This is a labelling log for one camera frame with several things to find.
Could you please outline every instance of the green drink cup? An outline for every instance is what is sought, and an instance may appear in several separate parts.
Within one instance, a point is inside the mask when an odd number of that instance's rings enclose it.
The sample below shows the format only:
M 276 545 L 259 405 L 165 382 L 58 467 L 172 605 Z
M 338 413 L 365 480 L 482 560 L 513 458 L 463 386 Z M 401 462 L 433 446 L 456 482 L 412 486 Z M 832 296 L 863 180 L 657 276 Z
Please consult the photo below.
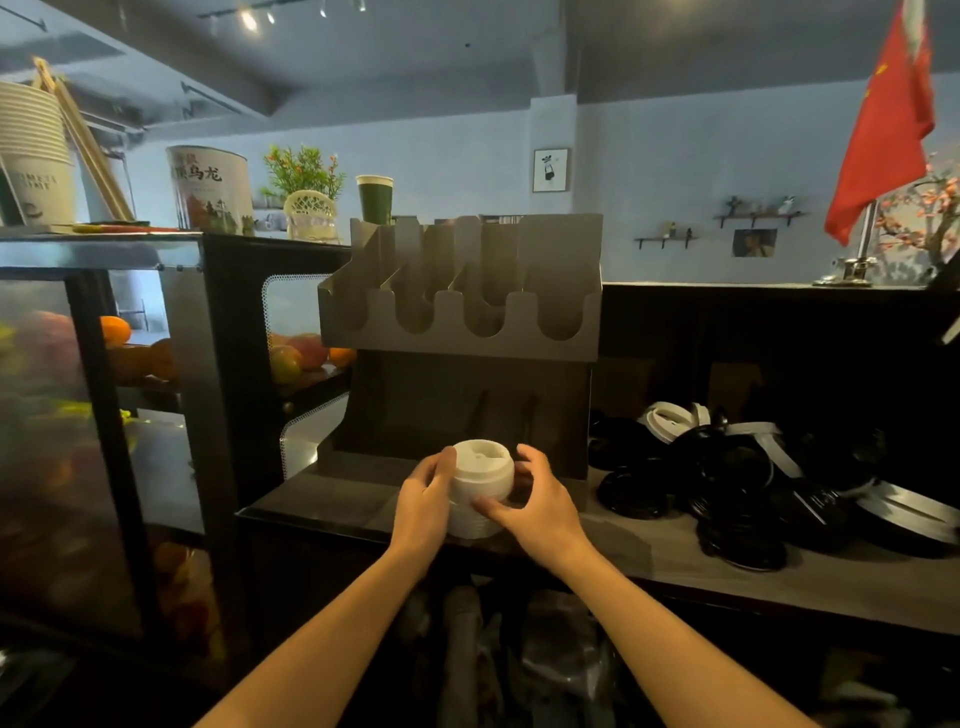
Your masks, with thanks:
M 357 177 L 357 187 L 360 189 L 364 222 L 390 225 L 390 214 L 394 207 L 394 181 L 379 175 L 360 175 Z

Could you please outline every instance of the framed picture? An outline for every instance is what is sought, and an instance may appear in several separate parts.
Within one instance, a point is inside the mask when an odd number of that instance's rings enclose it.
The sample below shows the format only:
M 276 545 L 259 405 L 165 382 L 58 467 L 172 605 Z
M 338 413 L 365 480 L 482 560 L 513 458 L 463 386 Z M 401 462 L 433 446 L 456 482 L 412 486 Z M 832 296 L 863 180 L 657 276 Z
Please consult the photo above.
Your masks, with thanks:
M 750 228 L 733 232 L 733 257 L 773 257 L 776 251 L 776 228 Z
M 569 149 L 534 152 L 534 192 L 566 192 Z

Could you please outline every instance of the hand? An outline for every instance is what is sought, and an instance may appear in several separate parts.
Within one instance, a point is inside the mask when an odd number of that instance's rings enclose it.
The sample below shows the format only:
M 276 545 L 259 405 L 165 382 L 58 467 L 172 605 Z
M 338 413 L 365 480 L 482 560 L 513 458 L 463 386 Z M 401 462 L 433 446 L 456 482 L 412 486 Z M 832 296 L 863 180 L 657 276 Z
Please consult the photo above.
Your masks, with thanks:
M 418 573 L 426 573 L 446 536 L 450 515 L 450 478 L 457 469 L 457 451 L 422 460 L 403 481 L 396 499 L 390 551 L 413 559 Z
M 527 504 L 511 508 L 493 498 L 479 497 L 473 508 L 513 533 L 523 550 L 563 579 L 593 546 L 580 525 L 570 493 L 550 472 L 546 455 L 529 445 L 518 445 L 516 451 L 527 461 L 516 463 L 517 482 L 533 477 Z

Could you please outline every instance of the ceiling light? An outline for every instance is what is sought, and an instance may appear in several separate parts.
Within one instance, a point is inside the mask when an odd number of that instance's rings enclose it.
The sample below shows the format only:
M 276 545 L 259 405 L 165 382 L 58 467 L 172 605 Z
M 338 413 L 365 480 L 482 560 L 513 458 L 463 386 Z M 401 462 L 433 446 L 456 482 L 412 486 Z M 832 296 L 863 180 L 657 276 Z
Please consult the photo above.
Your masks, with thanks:
M 250 11 L 242 11 L 240 13 L 240 19 L 243 21 L 244 27 L 251 33 L 256 33 L 260 27 L 256 22 L 256 18 L 253 17 L 253 13 Z

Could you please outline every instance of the chinese flag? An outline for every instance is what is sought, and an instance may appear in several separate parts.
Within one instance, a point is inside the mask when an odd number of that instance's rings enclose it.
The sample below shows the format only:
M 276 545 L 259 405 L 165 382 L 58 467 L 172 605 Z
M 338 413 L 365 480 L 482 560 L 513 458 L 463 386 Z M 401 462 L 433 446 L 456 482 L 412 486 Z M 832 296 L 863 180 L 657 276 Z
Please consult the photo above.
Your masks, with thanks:
M 864 207 L 922 177 L 922 140 L 933 127 L 924 0 L 901 0 L 853 127 L 827 213 L 827 233 L 847 245 Z

